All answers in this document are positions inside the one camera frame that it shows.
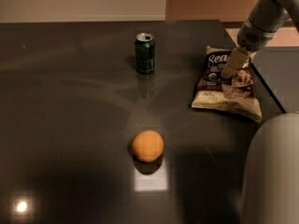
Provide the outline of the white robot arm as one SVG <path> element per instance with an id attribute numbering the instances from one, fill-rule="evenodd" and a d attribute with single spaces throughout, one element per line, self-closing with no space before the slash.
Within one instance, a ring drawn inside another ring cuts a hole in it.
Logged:
<path id="1" fill-rule="evenodd" d="M 229 78 L 286 20 L 299 23 L 299 0 L 259 0 L 237 35 L 221 76 Z M 268 120 L 250 143 L 240 224 L 299 224 L 299 113 Z"/>

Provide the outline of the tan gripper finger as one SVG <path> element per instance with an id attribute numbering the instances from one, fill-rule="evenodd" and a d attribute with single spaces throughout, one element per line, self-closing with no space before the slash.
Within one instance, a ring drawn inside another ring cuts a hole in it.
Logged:
<path id="1" fill-rule="evenodd" d="M 226 65 L 223 66 L 221 77 L 229 79 L 236 70 L 241 68 L 244 63 L 249 59 L 249 54 L 243 47 L 233 49 L 228 57 Z"/>

